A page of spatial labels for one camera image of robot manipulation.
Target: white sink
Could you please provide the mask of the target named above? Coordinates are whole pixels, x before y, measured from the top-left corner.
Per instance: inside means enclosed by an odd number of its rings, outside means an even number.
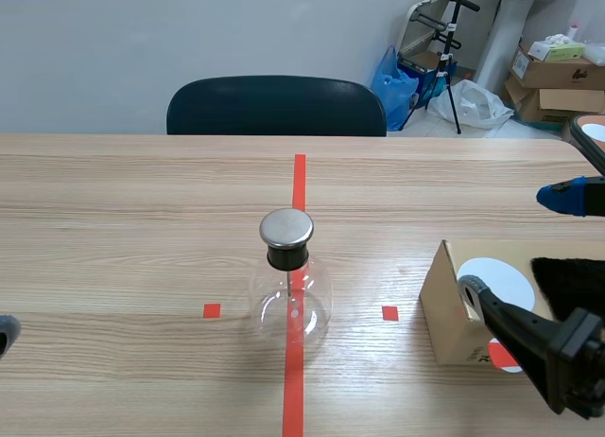
[[[475,82],[490,92],[502,90],[533,1],[502,0],[475,74]]]

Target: glass bottle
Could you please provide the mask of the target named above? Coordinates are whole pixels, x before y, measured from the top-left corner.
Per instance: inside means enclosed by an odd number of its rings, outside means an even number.
[[[269,213],[260,225],[268,246],[250,282],[252,324],[264,337],[282,342],[323,336],[332,315],[328,270],[309,255],[313,220],[295,208]]]

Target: white round object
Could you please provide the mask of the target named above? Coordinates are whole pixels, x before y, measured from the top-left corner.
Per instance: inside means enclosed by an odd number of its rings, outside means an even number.
[[[596,141],[605,142],[605,125],[598,125],[597,123],[587,123],[582,127],[582,131],[589,137],[592,137]]]
[[[508,368],[502,368],[502,371],[506,371],[507,373],[511,374],[523,373],[523,369],[521,369],[519,366],[510,366]]]
[[[476,257],[462,264],[460,277],[477,276],[505,303],[531,311],[536,304],[536,294],[527,278],[512,265],[489,257]]]

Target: cardboard boxes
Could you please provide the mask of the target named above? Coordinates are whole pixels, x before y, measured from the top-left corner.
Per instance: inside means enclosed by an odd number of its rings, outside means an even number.
[[[530,262],[534,257],[605,259],[605,244],[569,240],[444,240],[441,243],[420,295],[438,364],[491,366],[488,343],[493,335],[458,295],[458,271],[471,259],[497,259],[515,268],[525,276],[535,294],[532,312],[552,320],[531,271]]]
[[[605,67],[585,59],[538,61],[519,48],[510,71],[502,98],[527,125],[561,131],[577,114],[605,111]]]
[[[510,71],[528,89],[605,90],[605,67],[585,59],[538,61],[518,48]]]

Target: black bristles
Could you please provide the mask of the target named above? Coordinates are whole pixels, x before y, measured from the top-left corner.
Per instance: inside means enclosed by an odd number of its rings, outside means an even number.
[[[605,320],[605,261],[539,257],[532,259],[531,269],[559,321],[577,307]]]

